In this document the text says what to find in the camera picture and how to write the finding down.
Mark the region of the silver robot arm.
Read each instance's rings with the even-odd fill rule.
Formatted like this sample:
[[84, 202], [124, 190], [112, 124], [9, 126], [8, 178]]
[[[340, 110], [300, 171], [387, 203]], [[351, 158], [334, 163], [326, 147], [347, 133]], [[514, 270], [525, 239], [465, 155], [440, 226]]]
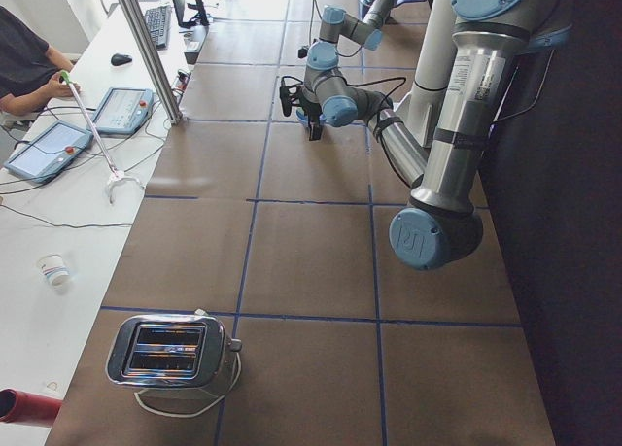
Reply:
[[284, 109], [297, 105], [312, 139], [325, 126], [363, 121], [410, 187], [393, 218], [390, 243], [401, 261], [436, 269], [472, 253], [482, 222], [469, 194], [517, 55], [564, 43], [572, 0], [432, 0], [413, 86], [398, 104], [349, 84], [337, 43], [378, 47], [398, 0], [372, 0], [363, 18], [325, 7], [303, 81], [282, 89]]
[[325, 6], [322, 12], [319, 40], [337, 45], [345, 37], [365, 49], [375, 51], [382, 41], [384, 26], [397, 0], [372, 0], [362, 19], [341, 8]]

